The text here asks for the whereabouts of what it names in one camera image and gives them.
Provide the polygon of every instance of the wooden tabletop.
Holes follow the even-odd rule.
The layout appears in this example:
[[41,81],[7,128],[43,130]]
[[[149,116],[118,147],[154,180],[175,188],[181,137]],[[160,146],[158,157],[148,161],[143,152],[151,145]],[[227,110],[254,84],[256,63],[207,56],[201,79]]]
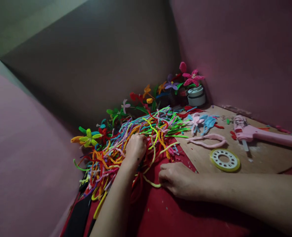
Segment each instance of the wooden tabletop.
[[[206,109],[206,112],[203,112],[201,114],[220,116],[217,119],[217,123],[219,126],[224,126],[224,129],[213,127],[210,129],[208,134],[216,133],[226,138],[227,144],[225,144],[221,148],[231,151],[240,159],[241,168],[237,172],[280,173],[292,167],[292,148],[286,146],[254,139],[252,142],[247,143],[249,147],[249,152],[245,152],[242,143],[233,140],[230,134],[230,131],[234,131],[234,126],[232,122],[233,118],[236,116],[234,112],[218,106],[214,106],[214,108],[212,108],[211,106]],[[266,127],[265,124],[249,118],[247,119],[247,122],[257,128]],[[202,132],[203,125],[199,125],[199,128]],[[272,127],[270,127],[269,131],[281,133],[277,131],[277,129]],[[185,132],[185,135],[189,136],[189,138],[192,137],[191,131]],[[185,151],[186,155],[189,157],[199,173],[223,172],[215,167],[210,160],[210,153],[212,149],[189,143],[184,138],[176,138],[176,140],[180,142],[180,146]],[[218,143],[219,141],[205,139],[201,140],[201,142],[212,145]]]

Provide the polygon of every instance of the pile of pipe cleaners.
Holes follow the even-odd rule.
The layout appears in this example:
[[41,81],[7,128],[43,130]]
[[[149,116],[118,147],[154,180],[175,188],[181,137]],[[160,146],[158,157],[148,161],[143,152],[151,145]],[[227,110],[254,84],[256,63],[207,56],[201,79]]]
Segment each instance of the pile of pipe cleaners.
[[[85,133],[86,136],[72,138],[71,142],[80,143],[80,145],[92,149],[87,155],[82,156],[79,163],[76,163],[75,159],[73,160],[78,169],[86,172],[85,178],[80,180],[82,184],[88,183],[83,193],[83,198],[92,194],[93,201],[104,201],[116,173],[125,158],[126,145],[134,133],[148,136],[148,143],[146,155],[141,161],[135,175],[135,180],[132,183],[132,203],[141,194],[143,180],[156,188],[161,186],[160,184],[154,184],[145,177],[145,174],[152,165],[165,157],[174,162],[175,154],[179,155],[176,147],[179,142],[168,144],[168,139],[170,137],[188,138],[187,136],[179,135],[181,132],[188,131],[189,129],[185,127],[186,125],[183,124],[181,118],[170,107],[157,109],[153,113],[148,111],[148,115],[134,120],[132,116],[128,116],[122,121],[124,122],[116,133],[115,128],[108,131],[112,126],[108,123],[105,125],[106,120],[103,120],[99,132],[91,132],[90,129],[85,130],[79,127],[80,131]],[[89,162],[86,164],[86,169],[82,169],[79,165],[85,159]],[[138,192],[134,189],[137,183],[140,183]]]

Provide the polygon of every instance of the pink glue gun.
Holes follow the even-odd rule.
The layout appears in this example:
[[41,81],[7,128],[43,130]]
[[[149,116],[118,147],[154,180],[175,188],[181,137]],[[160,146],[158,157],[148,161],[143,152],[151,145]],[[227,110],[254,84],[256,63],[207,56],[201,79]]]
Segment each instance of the pink glue gun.
[[246,118],[241,115],[234,118],[234,130],[237,139],[242,141],[245,151],[249,151],[246,142],[251,142],[254,138],[292,147],[292,135],[267,132],[255,128],[248,124]]

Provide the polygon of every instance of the red mat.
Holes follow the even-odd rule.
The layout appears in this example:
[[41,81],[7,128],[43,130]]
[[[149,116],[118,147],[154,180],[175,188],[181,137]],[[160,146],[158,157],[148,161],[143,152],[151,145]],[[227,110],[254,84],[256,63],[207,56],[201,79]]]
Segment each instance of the red mat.
[[[187,167],[195,171],[194,166],[177,146],[181,159]],[[147,173],[147,178],[158,183],[160,165],[156,163]],[[84,237],[98,203],[92,204]],[[162,237],[162,236],[259,236],[274,234],[284,236],[262,222],[231,208],[213,203],[191,202],[174,198],[165,189],[153,188],[144,182],[139,200],[131,205],[126,236]]]

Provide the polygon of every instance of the spool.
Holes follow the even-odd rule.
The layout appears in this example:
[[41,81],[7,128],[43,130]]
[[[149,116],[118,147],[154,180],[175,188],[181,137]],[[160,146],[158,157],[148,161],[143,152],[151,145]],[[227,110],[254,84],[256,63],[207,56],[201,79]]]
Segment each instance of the spool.
[[[219,157],[223,155],[229,159],[229,162],[223,162]],[[229,150],[218,148],[214,149],[210,153],[210,159],[212,163],[220,170],[225,172],[235,172],[241,166],[241,162],[238,157]]]

